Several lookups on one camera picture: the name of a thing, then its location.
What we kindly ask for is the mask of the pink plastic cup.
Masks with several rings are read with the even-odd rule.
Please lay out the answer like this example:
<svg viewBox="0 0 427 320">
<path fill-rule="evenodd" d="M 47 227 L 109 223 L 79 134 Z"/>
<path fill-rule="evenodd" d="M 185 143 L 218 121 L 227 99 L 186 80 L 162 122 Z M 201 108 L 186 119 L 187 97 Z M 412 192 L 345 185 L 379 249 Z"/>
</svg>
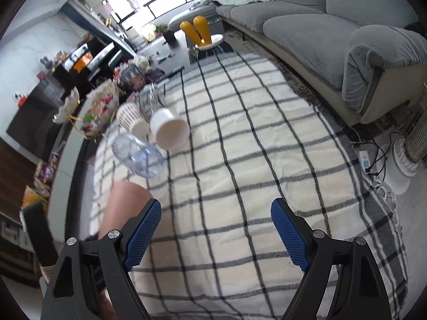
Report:
<svg viewBox="0 0 427 320">
<path fill-rule="evenodd" d="M 145 255 L 161 220 L 161 205 L 151 193 L 130 181 L 112 187 L 98 232 L 98 257 L 108 301 L 101 294 L 101 319 L 149 319 L 129 272 Z"/>
</svg>

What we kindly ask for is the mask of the black upright piano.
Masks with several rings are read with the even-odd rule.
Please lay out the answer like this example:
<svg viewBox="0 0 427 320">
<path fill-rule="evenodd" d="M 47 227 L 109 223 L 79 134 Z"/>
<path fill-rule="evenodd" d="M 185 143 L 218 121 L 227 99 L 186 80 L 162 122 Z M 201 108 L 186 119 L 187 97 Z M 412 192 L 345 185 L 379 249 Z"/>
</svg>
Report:
<svg viewBox="0 0 427 320">
<path fill-rule="evenodd" d="M 114 42 L 105 43 L 91 37 L 54 66 L 53 76 L 61 85 L 71 89 L 85 84 L 97 70 L 129 59 L 129 54 Z"/>
</svg>

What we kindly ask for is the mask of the white power strip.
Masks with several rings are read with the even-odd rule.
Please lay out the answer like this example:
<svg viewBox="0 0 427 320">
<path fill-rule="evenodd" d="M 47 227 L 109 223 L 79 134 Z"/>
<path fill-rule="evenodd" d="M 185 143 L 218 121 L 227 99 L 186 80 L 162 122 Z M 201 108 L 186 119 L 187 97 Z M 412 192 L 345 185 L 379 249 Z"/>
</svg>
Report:
<svg viewBox="0 0 427 320">
<path fill-rule="evenodd" d="M 369 174 L 372 169 L 372 165 L 370 163 L 368 152 L 366 150 L 360 150 L 358 152 L 358 155 L 359 155 L 361 167 L 363 168 L 365 173 Z"/>
</svg>

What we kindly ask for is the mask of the clear plastic cup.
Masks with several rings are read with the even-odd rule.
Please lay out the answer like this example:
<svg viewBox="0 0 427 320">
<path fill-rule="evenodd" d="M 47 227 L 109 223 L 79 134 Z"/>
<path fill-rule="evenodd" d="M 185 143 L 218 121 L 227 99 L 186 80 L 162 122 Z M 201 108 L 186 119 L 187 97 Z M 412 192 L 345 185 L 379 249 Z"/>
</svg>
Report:
<svg viewBox="0 0 427 320">
<path fill-rule="evenodd" d="M 164 157 L 159 150 L 131 133 L 120 134 L 112 151 L 122 165 L 140 177 L 154 178 L 163 170 Z"/>
</svg>

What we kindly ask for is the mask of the black coffee table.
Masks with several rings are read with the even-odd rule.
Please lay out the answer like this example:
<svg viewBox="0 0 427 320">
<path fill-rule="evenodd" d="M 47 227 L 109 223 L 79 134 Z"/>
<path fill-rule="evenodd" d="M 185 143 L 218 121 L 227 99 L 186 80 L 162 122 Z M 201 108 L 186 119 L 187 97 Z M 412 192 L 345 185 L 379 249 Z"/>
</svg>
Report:
<svg viewBox="0 0 427 320">
<path fill-rule="evenodd" d="M 147 44 L 133 59 L 137 68 L 150 82 L 160 82 L 172 72 L 190 66 L 190 54 L 185 35 L 175 33 L 175 41 L 168 44 L 164 37 Z"/>
</svg>

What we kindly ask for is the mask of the brown patterned paper cup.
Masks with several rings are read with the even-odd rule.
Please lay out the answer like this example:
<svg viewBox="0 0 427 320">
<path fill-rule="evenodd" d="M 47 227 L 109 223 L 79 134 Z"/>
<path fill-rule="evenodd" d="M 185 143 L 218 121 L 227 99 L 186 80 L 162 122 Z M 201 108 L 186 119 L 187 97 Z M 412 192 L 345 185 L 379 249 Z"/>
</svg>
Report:
<svg viewBox="0 0 427 320">
<path fill-rule="evenodd" d="M 119 125 L 134 136 L 144 139 L 149 133 L 148 122 L 136 103 L 124 103 L 117 110 Z"/>
</svg>

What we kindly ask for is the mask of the white paper cup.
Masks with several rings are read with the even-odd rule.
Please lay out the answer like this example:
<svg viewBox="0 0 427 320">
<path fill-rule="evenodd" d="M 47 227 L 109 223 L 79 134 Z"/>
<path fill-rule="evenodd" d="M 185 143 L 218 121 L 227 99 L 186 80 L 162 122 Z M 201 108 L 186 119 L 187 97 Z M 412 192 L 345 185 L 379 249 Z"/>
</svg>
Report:
<svg viewBox="0 0 427 320">
<path fill-rule="evenodd" d="M 157 145 L 165 151 L 177 150 L 190 137 L 187 121 L 167 108 L 160 108 L 151 116 L 150 129 Z"/>
</svg>

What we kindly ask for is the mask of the two-tier snack bowl stand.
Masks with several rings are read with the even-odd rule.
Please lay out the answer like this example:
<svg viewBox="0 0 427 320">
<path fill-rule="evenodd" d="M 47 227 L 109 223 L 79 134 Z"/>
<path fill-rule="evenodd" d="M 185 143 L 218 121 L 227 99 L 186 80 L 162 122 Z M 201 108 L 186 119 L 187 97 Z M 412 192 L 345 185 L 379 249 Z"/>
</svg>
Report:
<svg viewBox="0 0 427 320">
<path fill-rule="evenodd" d="M 83 112 L 82 118 L 78 118 L 74 112 L 80 104 L 80 94 L 74 87 L 52 121 L 55 124 L 70 122 L 85 139 L 96 139 L 102 135 L 119 107 L 119 88 L 107 79 L 90 91 L 86 98 L 90 103 L 89 109 Z"/>
</svg>

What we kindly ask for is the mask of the yellow rabbit ear stool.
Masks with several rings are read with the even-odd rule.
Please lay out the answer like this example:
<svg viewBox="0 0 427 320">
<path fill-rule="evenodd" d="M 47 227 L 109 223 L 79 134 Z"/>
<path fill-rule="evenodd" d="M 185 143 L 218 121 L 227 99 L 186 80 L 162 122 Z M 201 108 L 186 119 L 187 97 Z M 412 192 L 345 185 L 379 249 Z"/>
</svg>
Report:
<svg viewBox="0 0 427 320">
<path fill-rule="evenodd" d="M 194 17 L 192 22 L 187 20 L 181 22 L 180 30 L 195 44 L 199 51 L 214 49 L 224 42 L 222 34 L 211 34 L 208 20 L 202 15 Z"/>
</svg>

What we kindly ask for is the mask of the white standing fan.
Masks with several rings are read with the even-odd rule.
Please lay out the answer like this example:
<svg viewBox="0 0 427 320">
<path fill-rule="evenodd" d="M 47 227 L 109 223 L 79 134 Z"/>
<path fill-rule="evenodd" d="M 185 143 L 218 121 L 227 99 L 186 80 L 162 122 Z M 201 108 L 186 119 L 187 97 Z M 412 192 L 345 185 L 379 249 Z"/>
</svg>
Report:
<svg viewBox="0 0 427 320">
<path fill-rule="evenodd" d="M 426 158 L 426 109 L 418 114 L 409 129 L 391 144 L 384 163 L 385 185 L 395 194 L 402 195 L 409 189 Z"/>
</svg>

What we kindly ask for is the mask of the grey sectional sofa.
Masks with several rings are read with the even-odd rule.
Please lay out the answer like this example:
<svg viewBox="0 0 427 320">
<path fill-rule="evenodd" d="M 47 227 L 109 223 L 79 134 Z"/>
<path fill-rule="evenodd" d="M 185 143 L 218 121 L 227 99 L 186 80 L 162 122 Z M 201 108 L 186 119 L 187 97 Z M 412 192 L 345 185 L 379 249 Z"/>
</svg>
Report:
<svg viewBox="0 0 427 320">
<path fill-rule="evenodd" d="M 289 64 L 350 126 L 421 99 L 426 32 L 410 0 L 212 2 L 190 16 L 203 7 Z"/>
</svg>

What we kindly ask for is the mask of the clear glass cup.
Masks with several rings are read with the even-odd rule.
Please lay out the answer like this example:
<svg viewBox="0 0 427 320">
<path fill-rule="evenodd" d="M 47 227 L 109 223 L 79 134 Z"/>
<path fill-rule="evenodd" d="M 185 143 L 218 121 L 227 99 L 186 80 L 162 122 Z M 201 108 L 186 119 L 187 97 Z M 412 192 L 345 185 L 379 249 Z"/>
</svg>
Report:
<svg viewBox="0 0 427 320">
<path fill-rule="evenodd" d="M 153 114 L 158 110 L 165 108 L 164 98 L 157 85 L 150 83 L 139 92 L 137 96 L 137 105 L 142 117 L 149 123 Z"/>
</svg>

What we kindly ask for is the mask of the flat screen television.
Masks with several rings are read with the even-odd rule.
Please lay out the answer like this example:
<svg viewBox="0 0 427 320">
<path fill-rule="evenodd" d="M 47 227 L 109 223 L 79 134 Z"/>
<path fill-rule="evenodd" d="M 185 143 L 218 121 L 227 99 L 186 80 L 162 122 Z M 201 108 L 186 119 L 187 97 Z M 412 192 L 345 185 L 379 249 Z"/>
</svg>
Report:
<svg viewBox="0 0 427 320">
<path fill-rule="evenodd" d="M 21 147 L 47 162 L 62 128 L 53 122 L 63 105 L 64 89 L 43 80 L 27 96 L 6 133 Z"/>
</svg>

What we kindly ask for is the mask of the checkered white tablecloth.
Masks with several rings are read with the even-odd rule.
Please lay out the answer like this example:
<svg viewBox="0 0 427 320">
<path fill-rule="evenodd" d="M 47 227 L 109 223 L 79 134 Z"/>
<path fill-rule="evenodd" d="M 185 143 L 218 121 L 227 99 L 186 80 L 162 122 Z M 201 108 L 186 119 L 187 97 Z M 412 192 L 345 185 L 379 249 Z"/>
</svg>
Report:
<svg viewBox="0 0 427 320">
<path fill-rule="evenodd" d="M 203 59 L 160 90 L 190 136 L 147 180 L 114 157 L 123 129 L 110 125 L 96 154 L 90 214 L 96 233 L 117 181 L 160 201 L 160 225 L 130 275 L 154 319 L 281 318 L 303 273 L 271 222 L 279 197 L 335 239 L 366 239 L 392 317 L 400 317 L 408 268 L 396 213 L 332 118 L 255 54 Z"/>
</svg>

